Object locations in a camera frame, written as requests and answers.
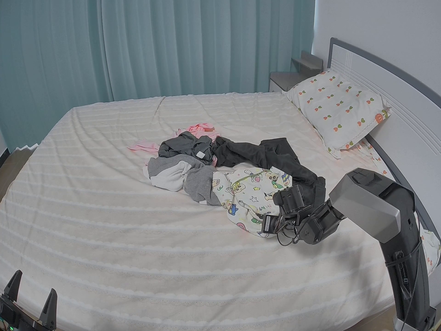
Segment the pillowcase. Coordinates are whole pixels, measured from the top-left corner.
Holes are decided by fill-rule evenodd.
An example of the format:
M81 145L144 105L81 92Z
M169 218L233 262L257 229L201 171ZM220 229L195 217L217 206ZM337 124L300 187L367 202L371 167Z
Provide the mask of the pillowcase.
M286 96L335 158L340 158L340 150L356 145L391 114L390 106L380 95L332 70L302 81Z

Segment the cartoon print shirt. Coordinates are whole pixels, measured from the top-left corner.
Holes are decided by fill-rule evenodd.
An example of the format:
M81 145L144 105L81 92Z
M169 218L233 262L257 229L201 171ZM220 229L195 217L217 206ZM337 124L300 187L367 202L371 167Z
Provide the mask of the cartoon print shirt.
M251 234L263 238L273 234L260 233L262 220L258 214L279 214L273 202L278 190L291 186L292 178L276 167L247 168L224 174L214 172L212 190L227 209L230 221Z

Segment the white wall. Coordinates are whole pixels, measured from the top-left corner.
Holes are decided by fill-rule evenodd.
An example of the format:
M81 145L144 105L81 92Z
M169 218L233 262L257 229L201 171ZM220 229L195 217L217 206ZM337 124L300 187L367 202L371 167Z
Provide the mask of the white wall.
M0 130L0 156L3 154L4 151L6 151L6 149L7 149L6 142Z
M313 54L327 65L337 37L405 70L441 94L441 0L316 0ZM441 267L430 276L441 302Z

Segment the pink clothing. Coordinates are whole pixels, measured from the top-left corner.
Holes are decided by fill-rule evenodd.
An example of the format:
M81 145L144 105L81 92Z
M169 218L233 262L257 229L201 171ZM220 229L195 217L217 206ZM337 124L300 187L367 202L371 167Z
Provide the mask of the pink clothing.
M208 136L213 141L218 137L221 136L221 134L214 130L214 126L210 123L200 123L196 125L189 126L186 129L178 129L178 131L175 131L172 135L172 138L178 137L181 133L184 131L190 132L193 136L197 137L198 139L201 136ZM127 147L128 149L132 151L146 151L154 154L158 154L159 151L159 145L156 142L147 141L146 139L142 139L137 141L131 146ZM212 166L216 166L216 163L218 162L218 158L216 156L213 156L213 162L211 163Z
M221 134L214 130L213 124L210 123L199 123L196 125L189 126L186 129L178 129L178 131L175 131L173 133L173 137L178 137L181 133L184 131L188 131L192 135L194 135L197 138L200 138L201 136L208 136L213 141L218 137L221 136Z

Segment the pile of clothes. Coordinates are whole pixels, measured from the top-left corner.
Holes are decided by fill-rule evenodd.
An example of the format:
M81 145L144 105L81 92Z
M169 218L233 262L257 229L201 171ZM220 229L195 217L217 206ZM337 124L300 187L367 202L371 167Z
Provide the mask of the pile of clothes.
M260 234L259 214L279 212L272 197L292 185L303 189L303 201L310 212L325 201L325 179L300 164L286 138L261 141L259 145L235 143L221 136L212 124L179 129L160 146L141 140L131 150L157 153L144 168L152 185L170 191L184 191L200 204L222 205L228 218L252 234ZM239 163L255 167L218 171Z

